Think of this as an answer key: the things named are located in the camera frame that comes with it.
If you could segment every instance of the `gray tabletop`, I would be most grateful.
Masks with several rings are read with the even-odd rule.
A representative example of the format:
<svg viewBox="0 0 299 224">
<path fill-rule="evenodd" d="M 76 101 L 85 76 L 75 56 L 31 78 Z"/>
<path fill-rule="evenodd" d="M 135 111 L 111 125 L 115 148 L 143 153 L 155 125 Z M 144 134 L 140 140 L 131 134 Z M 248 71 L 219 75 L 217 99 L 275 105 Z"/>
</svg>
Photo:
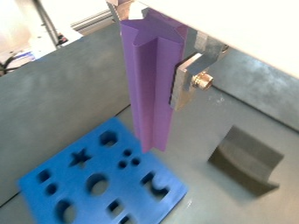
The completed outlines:
<svg viewBox="0 0 299 224">
<path fill-rule="evenodd" d="M 119 117 L 132 129 L 129 108 Z M 280 188 L 260 198 L 207 163 L 232 125 L 284 154 L 270 177 Z M 173 115 L 167 152 L 153 150 L 189 188 L 163 223 L 296 224 L 298 145 L 298 134 L 243 102 L 217 89 L 199 92 L 191 105 Z M 0 209 L 0 223 L 33 223 L 21 195 Z"/>
</svg>

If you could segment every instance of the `bolt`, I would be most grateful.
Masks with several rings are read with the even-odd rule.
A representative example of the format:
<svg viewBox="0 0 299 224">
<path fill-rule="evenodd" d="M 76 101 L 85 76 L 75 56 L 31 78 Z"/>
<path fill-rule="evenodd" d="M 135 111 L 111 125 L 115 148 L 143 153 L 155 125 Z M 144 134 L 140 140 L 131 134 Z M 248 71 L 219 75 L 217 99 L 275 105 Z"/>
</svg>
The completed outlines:
<svg viewBox="0 0 299 224">
<path fill-rule="evenodd" d="M 192 76 L 191 84 L 195 88 L 205 90 L 211 87 L 212 79 L 213 78 L 205 72 L 201 72 Z"/>
</svg>

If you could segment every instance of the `blue foam board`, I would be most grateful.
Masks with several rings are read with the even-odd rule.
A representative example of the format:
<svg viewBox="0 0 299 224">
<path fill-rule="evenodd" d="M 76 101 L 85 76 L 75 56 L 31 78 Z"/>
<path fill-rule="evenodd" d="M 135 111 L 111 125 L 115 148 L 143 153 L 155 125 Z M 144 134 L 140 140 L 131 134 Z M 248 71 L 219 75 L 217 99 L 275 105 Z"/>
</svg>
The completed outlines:
<svg viewBox="0 0 299 224">
<path fill-rule="evenodd" d="M 187 193 L 116 118 L 21 177 L 19 186 L 41 224 L 160 223 Z"/>
</svg>

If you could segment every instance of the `purple rectangular prism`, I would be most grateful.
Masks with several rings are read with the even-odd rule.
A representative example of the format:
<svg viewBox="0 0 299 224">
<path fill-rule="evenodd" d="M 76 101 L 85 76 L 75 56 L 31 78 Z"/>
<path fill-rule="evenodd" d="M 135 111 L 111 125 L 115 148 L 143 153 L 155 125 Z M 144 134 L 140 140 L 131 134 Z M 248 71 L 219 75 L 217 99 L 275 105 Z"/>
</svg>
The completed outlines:
<svg viewBox="0 0 299 224">
<path fill-rule="evenodd" d="M 120 22 L 125 72 L 143 151 L 165 150 L 173 110 L 173 72 L 183 59 L 187 26 L 149 10 L 144 19 Z"/>
</svg>

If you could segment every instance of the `circular hole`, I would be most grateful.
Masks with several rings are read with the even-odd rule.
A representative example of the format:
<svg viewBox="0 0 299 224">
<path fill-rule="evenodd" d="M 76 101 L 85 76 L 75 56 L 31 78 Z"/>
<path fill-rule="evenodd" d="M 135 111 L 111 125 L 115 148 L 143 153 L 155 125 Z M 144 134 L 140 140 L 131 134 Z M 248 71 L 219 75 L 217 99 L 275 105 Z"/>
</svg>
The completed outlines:
<svg viewBox="0 0 299 224">
<path fill-rule="evenodd" d="M 137 166 L 137 165 L 140 165 L 140 159 L 137 158 L 137 157 L 135 157 L 133 159 L 132 159 L 132 165 L 135 165 L 135 166 Z"/>
<path fill-rule="evenodd" d="M 108 189 L 108 179 L 100 173 L 95 173 L 88 177 L 87 181 L 88 192 L 93 195 L 100 195 Z"/>
<path fill-rule="evenodd" d="M 57 186 L 55 184 L 49 184 L 45 188 L 45 192 L 48 195 L 53 195 L 57 192 Z"/>
<path fill-rule="evenodd" d="M 131 150 L 124 150 L 124 156 L 129 157 L 132 155 L 132 151 Z"/>
<path fill-rule="evenodd" d="M 57 203 L 55 210 L 61 223 L 72 223 L 75 221 L 76 210 L 73 205 L 67 200 L 61 200 Z"/>
<path fill-rule="evenodd" d="M 125 161 L 120 161 L 120 162 L 117 163 L 117 167 L 119 167 L 120 169 L 127 168 L 127 162 L 125 162 Z"/>
<path fill-rule="evenodd" d="M 107 147 L 111 147 L 117 142 L 117 134 L 115 131 L 105 131 L 100 137 L 99 141 L 101 145 L 105 145 Z"/>
</svg>

